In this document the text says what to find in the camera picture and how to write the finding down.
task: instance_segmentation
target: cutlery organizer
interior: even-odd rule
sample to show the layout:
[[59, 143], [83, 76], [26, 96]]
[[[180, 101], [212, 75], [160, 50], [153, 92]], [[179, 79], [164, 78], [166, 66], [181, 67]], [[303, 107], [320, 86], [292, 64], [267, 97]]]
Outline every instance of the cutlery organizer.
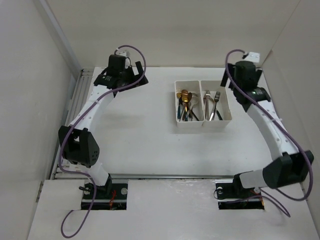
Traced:
[[[220, 81], [215, 80], [186, 80], [186, 81], [176, 81], [175, 86], [175, 120], [178, 128], [225, 128], [232, 120], [228, 97], [226, 94], [226, 89], [220, 86]], [[179, 109], [179, 99], [177, 93], [181, 93], [182, 90], [187, 90], [188, 92], [195, 93], [198, 96], [198, 103], [193, 107], [194, 114], [198, 117], [199, 121], [193, 117], [193, 121], [183, 121], [178, 119], [178, 109]], [[206, 91], [210, 91], [211, 98], [214, 99], [217, 91], [220, 91], [220, 99], [217, 102], [216, 109], [219, 111], [222, 120], [219, 120], [218, 115], [215, 114], [214, 120], [209, 121], [205, 116], [205, 104], [204, 96]], [[209, 101], [209, 113], [213, 109], [213, 102]], [[180, 112], [183, 112], [183, 106], [180, 105]]]

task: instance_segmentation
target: white table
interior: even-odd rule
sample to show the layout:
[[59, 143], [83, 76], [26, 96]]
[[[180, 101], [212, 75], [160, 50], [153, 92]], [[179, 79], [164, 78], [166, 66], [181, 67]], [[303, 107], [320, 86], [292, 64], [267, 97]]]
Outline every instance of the white table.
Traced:
[[[92, 83], [102, 70], [95, 68]], [[118, 93], [93, 133], [107, 171], [234, 175], [270, 163], [270, 152], [259, 129], [229, 89], [226, 91], [233, 119], [225, 129], [214, 132], [177, 128], [174, 82], [220, 81], [223, 73], [224, 68], [149, 67], [147, 85]], [[267, 88], [263, 75], [259, 84]]]
[[[95, 68], [93, 80], [102, 71]], [[100, 158], [114, 174], [233, 175], [263, 168], [269, 149], [254, 122], [227, 90], [232, 122], [221, 131], [176, 127], [174, 81], [220, 80], [222, 68], [147, 69], [149, 84], [119, 93], [93, 133]], [[264, 76], [260, 85], [266, 86]], [[161, 93], [158, 102], [153, 92]], [[62, 240], [60, 225], [80, 209], [83, 179], [46, 180], [28, 240]], [[295, 202], [266, 189], [291, 213], [270, 202], [265, 210], [219, 210], [212, 179], [130, 180], [127, 210], [92, 211], [74, 240], [317, 240], [305, 201]], [[283, 187], [297, 198], [299, 184]], [[86, 211], [70, 215], [67, 235]]]
[[[61, 222], [69, 210], [80, 209], [78, 190], [84, 180], [46, 180], [28, 240], [63, 240]], [[275, 190], [291, 213], [284, 216], [270, 202], [265, 210], [219, 210], [214, 182], [196, 180], [130, 180], [127, 210], [90, 212], [73, 240], [318, 240], [307, 203], [294, 202]], [[302, 196], [298, 184], [284, 187]], [[85, 215], [73, 212], [65, 222], [73, 234]]]

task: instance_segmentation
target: black mount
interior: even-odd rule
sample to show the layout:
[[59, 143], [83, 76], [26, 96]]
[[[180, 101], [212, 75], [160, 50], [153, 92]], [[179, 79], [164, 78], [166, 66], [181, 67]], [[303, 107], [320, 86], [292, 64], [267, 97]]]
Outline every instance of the black mount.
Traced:
[[[58, 132], [60, 146], [64, 141], [71, 126], [61, 126]], [[87, 128], [74, 129], [63, 149], [62, 156], [72, 164], [81, 164], [90, 168], [99, 157], [99, 146]]]
[[[251, 61], [238, 61], [235, 65], [228, 63], [228, 70], [235, 82], [235, 84], [244, 91], [247, 95], [253, 98], [256, 102], [268, 100], [271, 98], [267, 91], [263, 87], [258, 87], [258, 82], [262, 74], [261, 69], [256, 69], [256, 66]], [[220, 86], [225, 87], [227, 85], [228, 75], [224, 71], [224, 75]], [[242, 105], [244, 111], [247, 112], [252, 104], [246, 99], [234, 85], [230, 82], [229, 88], [233, 90], [237, 102]]]
[[[116, 89], [127, 86], [137, 81], [144, 72], [141, 62], [135, 62], [135, 66], [138, 70], [138, 75], [135, 75], [132, 66], [125, 68], [126, 58], [127, 57], [121, 55], [110, 55], [108, 67], [105, 68], [102, 73], [96, 78], [96, 80], [94, 81], [94, 85], [102, 85], [106, 86], [108, 89]], [[121, 90], [120, 92], [133, 89], [147, 83], [148, 79], [146, 78], [146, 76], [144, 76], [140, 82], [132, 87]]]
[[[127, 86], [137, 81], [143, 74], [144, 70], [140, 61], [135, 63], [138, 70], [138, 75], [135, 75], [131, 66], [126, 68], [127, 57], [121, 55], [110, 55], [108, 67], [94, 81], [94, 85], [106, 86], [108, 89], [116, 89]], [[146, 76], [142, 80], [127, 88], [129, 90], [148, 83]], [[61, 126], [58, 132], [60, 145], [65, 139], [70, 126]], [[83, 130], [74, 129], [69, 136], [67, 143], [63, 149], [63, 158], [69, 160], [72, 164], [81, 164], [90, 168], [94, 165], [99, 157], [99, 146], [88, 129]]]
[[[83, 200], [92, 200], [94, 196], [94, 186], [92, 183], [88, 182], [83, 186], [79, 187], [80, 190], [84, 192], [88, 192], [88, 194], [83, 194]], [[115, 192], [114, 201], [115, 202], [122, 202], [121, 205], [115, 205], [116, 209], [126, 209], [126, 200], [127, 200], [127, 192], [128, 192], [128, 183], [113, 183], [112, 178], [109, 174], [106, 184], [104, 186], [97, 186], [96, 187], [96, 196], [95, 200], [105, 200], [106, 203], [109, 202], [113, 198], [113, 192]], [[110, 209], [108, 204], [100, 204], [99, 201], [94, 203], [95, 207], [93, 209]], [[82, 209], [88, 209], [89, 205], [87, 203], [83, 203]]]
[[[307, 150], [304, 153], [312, 164], [314, 161], [312, 152]], [[262, 174], [267, 186], [276, 189], [303, 182], [308, 175], [308, 166], [300, 152], [291, 155], [284, 153], [266, 166]]]
[[[238, 61], [235, 65], [228, 63], [227, 67], [236, 85], [251, 98], [255, 99], [256, 102], [271, 101], [266, 90], [258, 87], [262, 70], [256, 70], [256, 66], [252, 62]], [[222, 87], [226, 86], [227, 80], [228, 75], [225, 71], [221, 81]], [[232, 83], [230, 83], [229, 88], [233, 90], [233, 95], [236, 97], [238, 103], [247, 111], [252, 103], [235, 89]], [[312, 164], [314, 160], [312, 152], [307, 150], [305, 154], [310, 164]], [[219, 200], [226, 198], [244, 199], [252, 196], [253, 188], [243, 188], [240, 180], [241, 174], [242, 173], [236, 174], [233, 177], [232, 183], [222, 182], [216, 184], [217, 198]], [[278, 157], [262, 170], [262, 175], [266, 185], [271, 189], [276, 189], [303, 182], [308, 175], [308, 166], [300, 152], [291, 155], [284, 152], [282, 156]]]

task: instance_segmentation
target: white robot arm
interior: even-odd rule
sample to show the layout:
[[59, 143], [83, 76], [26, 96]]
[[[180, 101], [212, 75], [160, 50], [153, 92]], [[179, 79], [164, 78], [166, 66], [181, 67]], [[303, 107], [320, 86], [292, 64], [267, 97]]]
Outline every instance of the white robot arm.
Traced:
[[223, 188], [224, 192], [226, 190], [228, 198], [237, 199], [248, 197], [248, 193], [252, 190], [258, 193], [260, 192], [259, 188], [277, 189], [303, 182], [309, 172], [310, 166], [308, 165], [311, 165], [314, 160], [311, 151], [301, 151], [290, 140], [275, 111], [271, 97], [264, 88], [258, 87], [262, 71], [256, 70], [253, 62], [247, 61], [246, 56], [248, 55], [253, 54], [244, 55], [244, 60], [235, 65], [227, 64], [228, 69], [224, 73], [221, 86], [225, 87], [228, 78], [232, 77], [229, 88], [233, 91], [237, 102], [242, 105], [244, 111], [258, 126], [270, 150], [272, 162], [263, 169], [236, 174], [232, 184], [216, 184], [220, 189]]
[[105, 186], [109, 178], [108, 172], [99, 161], [100, 149], [92, 135], [104, 110], [117, 94], [116, 92], [107, 93], [112, 89], [129, 87], [141, 77], [137, 84], [123, 91], [148, 83], [139, 61], [135, 63], [138, 75], [134, 74], [129, 55], [128, 51], [110, 55], [108, 67], [94, 81], [89, 99], [80, 113], [69, 126], [61, 126], [58, 132], [59, 141], [62, 144], [71, 126], [77, 123], [63, 148], [63, 158], [71, 164], [77, 164], [83, 173], [93, 178], [97, 186]]

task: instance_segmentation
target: white wall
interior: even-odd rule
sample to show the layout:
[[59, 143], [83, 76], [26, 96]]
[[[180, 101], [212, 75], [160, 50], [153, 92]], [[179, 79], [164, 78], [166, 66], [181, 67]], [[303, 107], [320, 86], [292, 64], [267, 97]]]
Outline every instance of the white wall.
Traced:
[[222, 67], [235, 48], [264, 60], [299, 0], [48, 0], [80, 64], [103, 67], [116, 47], [148, 66]]
[[28, 236], [71, 71], [32, 0], [0, 0], [0, 239]]
[[311, 149], [314, 185], [309, 208], [320, 232], [320, 1], [301, 0], [272, 52], [264, 75], [287, 130]]

